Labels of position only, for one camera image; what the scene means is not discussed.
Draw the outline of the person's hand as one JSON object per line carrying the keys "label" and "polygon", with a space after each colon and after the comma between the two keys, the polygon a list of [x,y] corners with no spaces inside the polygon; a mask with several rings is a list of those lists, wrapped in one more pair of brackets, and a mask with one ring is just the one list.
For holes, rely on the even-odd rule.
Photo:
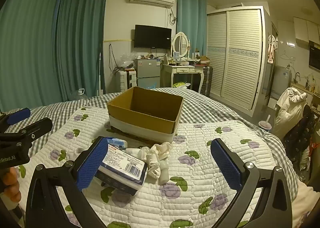
{"label": "person's hand", "polygon": [[20,184],[17,179],[17,172],[11,167],[2,177],[5,185],[4,194],[13,202],[19,203],[21,200]]}

